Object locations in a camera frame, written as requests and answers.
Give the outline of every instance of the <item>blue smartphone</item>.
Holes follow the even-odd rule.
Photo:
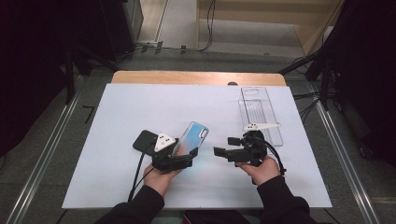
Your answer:
[[[204,142],[209,130],[202,124],[191,122],[187,130],[174,147],[172,156],[189,155]]]

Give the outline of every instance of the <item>transparent plastic box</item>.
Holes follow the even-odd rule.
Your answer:
[[[278,123],[265,87],[244,87],[239,97],[243,128],[252,123]],[[278,127],[261,130],[273,147],[283,145]]]

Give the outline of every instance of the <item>person's left hand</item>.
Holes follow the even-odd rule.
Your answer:
[[[165,196],[166,191],[171,184],[171,180],[178,175],[182,170],[172,171],[170,173],[162,173],[160,170],[154,168],[151,172],[149,172],[153,168],[152,164],[150,164],[145,169],[145,185],[155,189],[159,194],[163,197]]]

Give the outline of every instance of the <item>white tabletop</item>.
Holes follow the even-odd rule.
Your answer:
[[[213,153],[213,147],[237,148],[227,145],[227,137],[242,137],[240,88],[107,84],[63,208],[108,208],[125,202],[141,155],[132,144],[141,131],[180,137],[191,121],[208,127],[209,135],[193,166],[172,181],[165,208],[262,208],[250,177]],[[277,151],[288,169],[290,190],[311,207],[331,207],[290,89],[266,89],[281,124],[284,144]],[[150,163],[146,156],[142,170]]]

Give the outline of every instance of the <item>person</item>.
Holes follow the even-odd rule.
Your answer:
[[[274,159],[266,156],[259,167],[245,162],[237,162],[243,171],[250,175],[257,184],[257,191],[262,199],[262,223],[317,223],[309,216],[309,206],[305,199],[294,197],[280,175]],[[137,192],[130,203],[119,203],[107,214],[96,221],[104,223],[150,223],[164,207],[164,195],[172,179],[181,170],[163,174],[149,165],[145,169],[144,186]]]

